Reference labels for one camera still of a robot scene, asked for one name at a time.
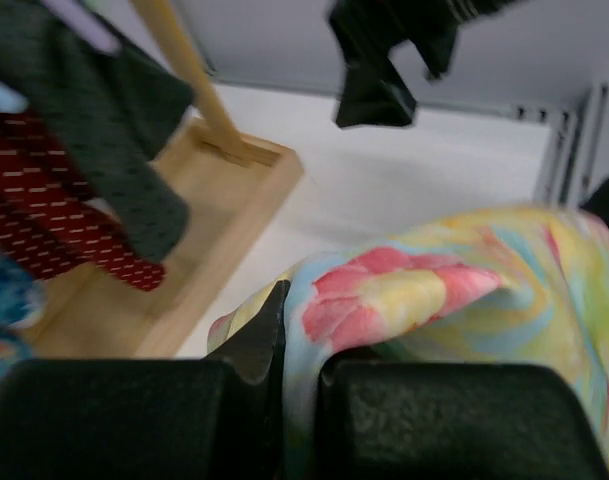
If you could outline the dark grey dotted skirt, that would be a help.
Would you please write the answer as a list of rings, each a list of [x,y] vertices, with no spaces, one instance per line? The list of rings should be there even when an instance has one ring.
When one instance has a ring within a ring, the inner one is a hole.
[[[151,167],[192,105],[192,88],[106,19],[119,42],[95,49],[40,1],[0,1],[0,80],[27,98],[73,164],[115,212],[131,247],[162,261],[189,208]]]

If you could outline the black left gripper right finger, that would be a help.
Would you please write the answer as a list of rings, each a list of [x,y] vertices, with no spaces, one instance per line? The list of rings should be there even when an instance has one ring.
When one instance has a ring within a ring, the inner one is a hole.
[[[609,478],[577,397],[535,365],[328,365],[314,454],[321,479]]]

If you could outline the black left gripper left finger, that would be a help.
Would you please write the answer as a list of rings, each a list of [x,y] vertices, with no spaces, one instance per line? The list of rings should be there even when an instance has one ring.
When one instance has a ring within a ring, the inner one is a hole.
[[[276,477],[288,290],[199,360],[17,364],[0,380],[0,479]]]

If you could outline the pastel floral skirt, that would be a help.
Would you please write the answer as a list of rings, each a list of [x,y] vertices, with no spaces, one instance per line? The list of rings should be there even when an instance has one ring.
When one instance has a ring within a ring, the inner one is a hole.
[[[312,256],[281,280],[289,283],[285,478],[321,479],[320,376],[346,360],[548,368],[577,397],[609,467],[609,225],[601,216],[481,210]]]

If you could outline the lilac hanger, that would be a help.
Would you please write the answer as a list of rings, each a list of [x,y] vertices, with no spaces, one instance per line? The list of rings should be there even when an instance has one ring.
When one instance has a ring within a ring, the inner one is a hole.
[[[95,50],[106,55],[119,53],[120,41],[77,1],[41,0],[41,3]]]

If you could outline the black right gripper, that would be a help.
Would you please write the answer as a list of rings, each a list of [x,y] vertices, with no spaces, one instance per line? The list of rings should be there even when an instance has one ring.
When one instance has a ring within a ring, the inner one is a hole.
[[[457,29],[507,8],[509,1],[337,1],[328,21],[344,59],[345,75],[335,124],[403,128],[413,123],[417,102],[389,52],[414,43],[426,80],[450,69]]]

